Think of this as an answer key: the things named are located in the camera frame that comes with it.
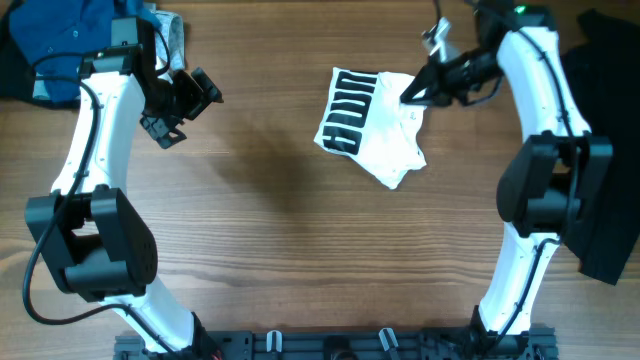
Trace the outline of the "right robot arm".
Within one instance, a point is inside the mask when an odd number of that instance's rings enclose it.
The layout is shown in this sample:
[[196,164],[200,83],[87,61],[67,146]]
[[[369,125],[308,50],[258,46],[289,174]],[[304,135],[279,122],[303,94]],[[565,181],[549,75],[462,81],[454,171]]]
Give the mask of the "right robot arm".
[[584,219],[602,188],[613,147],[593,134],[562,68],[559,35],[548,9],[510,1],[472,5],[478,45],[460,53],[438,17],[422,42],[426,64],[401,94],[405,105],[480,104],[487,82],[508,83],[523,144],[501,176],[496,206],[502,247],[488,290],[469,325],[436,335],[463,359],[542,356],[545,328],[531,310],[556,250]]

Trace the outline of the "white t-shirt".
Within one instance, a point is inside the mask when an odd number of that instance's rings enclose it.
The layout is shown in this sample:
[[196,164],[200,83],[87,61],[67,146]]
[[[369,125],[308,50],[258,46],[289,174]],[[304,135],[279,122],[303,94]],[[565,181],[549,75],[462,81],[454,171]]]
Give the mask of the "white t-shirt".
[[427,165],[417,142],[426,108],[400,102],[413,80],[404,73],[335,67],[314,143],[396,189],[408,172]]

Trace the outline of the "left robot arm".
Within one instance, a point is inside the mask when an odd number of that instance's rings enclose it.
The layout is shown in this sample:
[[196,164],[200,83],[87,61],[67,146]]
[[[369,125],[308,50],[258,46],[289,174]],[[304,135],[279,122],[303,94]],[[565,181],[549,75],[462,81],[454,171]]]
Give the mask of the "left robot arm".
[[160,36],[138,17],[113,21],[108,47],[84,53],[74,83],[80,111],[65,164],[51,191],[28,201],[25,221],[60,291],[114,311],[140,336],[151,359],[219,359],[198,317],[159,279],[153,234],[126,195],[133,135],[144,128],[162,148],[222,93],[202,70],[164,79]]

